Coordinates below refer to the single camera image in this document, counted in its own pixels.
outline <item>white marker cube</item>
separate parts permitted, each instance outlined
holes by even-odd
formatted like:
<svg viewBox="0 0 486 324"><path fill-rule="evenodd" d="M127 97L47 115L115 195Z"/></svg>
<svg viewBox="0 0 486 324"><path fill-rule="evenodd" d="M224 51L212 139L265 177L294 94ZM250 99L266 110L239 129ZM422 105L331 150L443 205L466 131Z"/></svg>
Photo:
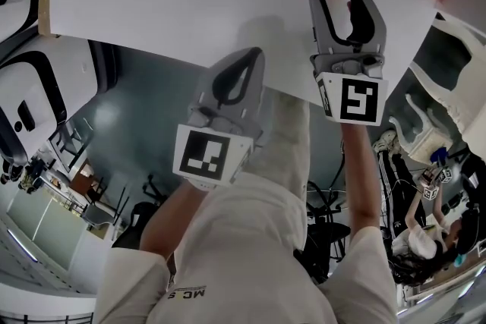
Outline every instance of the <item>white marker cube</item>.
<svg viewBox="0 0 486 324"><path fill-rule="evenodd" d="M324 111L331 121L379 126L388 81L365 75L322 72L316 77Z"/></svg>
<svg viewBox="0 0 486 324"><path fill-rule="evenodd" d="M426 187L424 189L424 198L426 198L427 200L433 200L437 197L438 193L439 193L438 187Z"/></svg>
<svg viewBox="0 0 486 324"><path fill-rule="evenodd" d="M444 168L439 174L439 180L443 184L449 182L450 180L453 179L453 173L449 168Z"/></svg>
<svg viewBox="0 0 486 324"><path fill-rule="evenodd" d="M253 139L180 124L172 172L208 184L229 186L253 152Z"/></svg>

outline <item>gray floor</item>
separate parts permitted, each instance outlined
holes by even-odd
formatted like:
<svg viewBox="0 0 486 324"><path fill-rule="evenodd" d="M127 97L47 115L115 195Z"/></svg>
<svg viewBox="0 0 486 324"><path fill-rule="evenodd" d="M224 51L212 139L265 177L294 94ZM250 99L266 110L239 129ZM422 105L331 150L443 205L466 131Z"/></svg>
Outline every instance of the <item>gray floor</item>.
<svg viewBox="0 0 486 324"><path fill-rule="evenodd" d="M445 37L445 40L440 32L431 31L415 60L438 83L453 88L467 55L454 38ZM135 203L150 200L141 189L148 174L155 175L164 193L171 193L177 187L179 179L172 173L176 129L187 120L188 103L203 68L133 49L117 48L117 51L120 74L116 88L96 96L73 120L79 122L86 118L94 128L88 157L96 175L104 177L105 182L111 180L107 191L110 202L115 205L122 187L128 187L131 198L124 211L126 218ZM420 128L418 116L406 105L407 92L422 108L432 106L437 117L460 139L445 109L407 71L387 101L382 125L370 128L372 140L391 128L389 115L398 117L409 134L414 126ZM270 107L270 94L265 93L260 119L266 129L270 125ZM339 125L325 119L321 107L311 106L311 180L321 187L330 185L339 167L340 140ZM423 168L413 161L408 165L411 170ZM343 186L341 177L335 189ZM457 190L451 188L448 192L451 197Z"/></svg>

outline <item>white t-shirt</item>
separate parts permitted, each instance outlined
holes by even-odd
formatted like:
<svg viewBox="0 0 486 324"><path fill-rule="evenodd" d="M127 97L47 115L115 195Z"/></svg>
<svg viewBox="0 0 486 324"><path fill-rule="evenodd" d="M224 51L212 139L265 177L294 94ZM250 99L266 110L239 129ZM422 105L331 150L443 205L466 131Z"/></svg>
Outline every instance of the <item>white t-shirt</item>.
<svg viewBox="0 0 486 324"><path fill-rule="evenodd" d="M431 260L437 251L435 241L442 244L443 253L447 251L442 231L449 233L449 230L450 225L445 219L442 219L440 225L426 225L423 228L416 225L411 231L407 228L393 240L393 255L408 253L410 250L426 260Z"/></svg>
<svg viewBox="0 0 486 324"><path fill-rule="evenodd" d="M178 248L175 284L153 253L112 249L95 312L103 323L396 321L396 289L380 230L363 228L323 285L293 257L306 209L283 187L241 173L209 193Z"/></svg>

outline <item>railing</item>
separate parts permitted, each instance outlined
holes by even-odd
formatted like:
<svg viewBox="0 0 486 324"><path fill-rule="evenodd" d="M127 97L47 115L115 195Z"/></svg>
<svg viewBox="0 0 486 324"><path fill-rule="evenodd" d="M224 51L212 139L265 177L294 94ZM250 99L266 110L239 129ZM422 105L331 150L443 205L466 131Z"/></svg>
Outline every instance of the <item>railing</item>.
<svg viewBox="0 0 486 324"><path fill-rule="evenodd" d="M8 321L15 321L15 322L23 322L25 324L29 322L64 322L65 324L68 324L69 322L72 322L73 324L93 324L93 314L91 313L89 316L84 316L84 317L76 317L72 318L69 316L66 316L65 319L46 319L46 320L32 320L29 319L28 315L24 315L24 318L20 319L18 317L8 317L8 316L0 316L0 322L2 320L8 320Z"/></svg>

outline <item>beige pants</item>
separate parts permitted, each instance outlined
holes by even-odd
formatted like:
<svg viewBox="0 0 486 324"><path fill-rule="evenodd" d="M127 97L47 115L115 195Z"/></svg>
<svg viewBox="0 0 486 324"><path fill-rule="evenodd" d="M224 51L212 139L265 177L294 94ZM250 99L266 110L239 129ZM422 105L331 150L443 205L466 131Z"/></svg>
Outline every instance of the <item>beige pants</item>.
<svg viewBox="0 0 486 324"><path fill-rule="evenodd" d="M306 201L311 166L309 103L275 91L270 138L244 170L290 190Z"/></svg>

